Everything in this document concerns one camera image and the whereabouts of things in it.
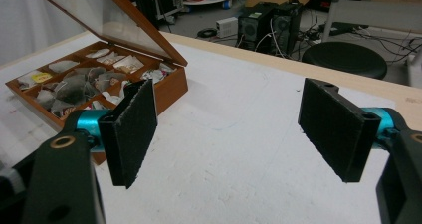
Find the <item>box lid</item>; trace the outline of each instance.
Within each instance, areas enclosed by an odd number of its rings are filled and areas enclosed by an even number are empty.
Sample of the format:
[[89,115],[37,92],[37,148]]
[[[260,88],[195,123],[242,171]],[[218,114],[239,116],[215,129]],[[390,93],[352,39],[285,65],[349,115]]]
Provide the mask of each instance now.
[[187,65],[129,0],[48,1],[102,40],[176,65]]

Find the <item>table top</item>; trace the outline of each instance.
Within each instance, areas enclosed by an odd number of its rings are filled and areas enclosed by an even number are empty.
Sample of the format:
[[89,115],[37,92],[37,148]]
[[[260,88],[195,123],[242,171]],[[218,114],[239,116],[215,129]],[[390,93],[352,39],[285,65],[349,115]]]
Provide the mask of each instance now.
[[[188,61],[189,91],[158,117],[134,184],[96,167],[108,223],[379,223],[372,150],[359,183],[342,183],[298,125],[305,77],[340,86],[360,107],[396,108],[422,129],[422,91],[164,33]],[[4,66],[12,80],[98,39],[82,34]],[[55,135],[1,87],[2,161]]]

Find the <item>stool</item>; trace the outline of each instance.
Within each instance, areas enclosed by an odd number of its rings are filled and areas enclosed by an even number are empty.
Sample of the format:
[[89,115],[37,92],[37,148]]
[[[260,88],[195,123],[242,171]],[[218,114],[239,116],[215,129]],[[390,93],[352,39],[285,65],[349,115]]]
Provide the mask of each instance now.
[[302,62],[382,80],[387,63],[376,52],[351,43],[324,42],[309,47]]

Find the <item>yellow label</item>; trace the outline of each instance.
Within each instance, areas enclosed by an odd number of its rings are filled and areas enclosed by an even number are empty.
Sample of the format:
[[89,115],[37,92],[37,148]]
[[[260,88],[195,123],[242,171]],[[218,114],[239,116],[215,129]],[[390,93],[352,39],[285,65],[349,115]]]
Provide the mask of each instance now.
[[52,77],[52,75],[50,75],[49,73],[39,73],[39,74],[31,76],[32,80],[34,80],[34,82],[36,82],[36,83],[45,82],[46,80],[48,80],[51,77]]

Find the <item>white curtain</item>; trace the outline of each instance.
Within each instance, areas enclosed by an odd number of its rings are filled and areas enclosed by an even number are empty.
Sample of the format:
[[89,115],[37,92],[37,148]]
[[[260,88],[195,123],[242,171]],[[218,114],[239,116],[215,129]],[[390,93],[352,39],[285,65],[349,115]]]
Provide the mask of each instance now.
[[0,66],[84,31],[46,0],[0,0]]

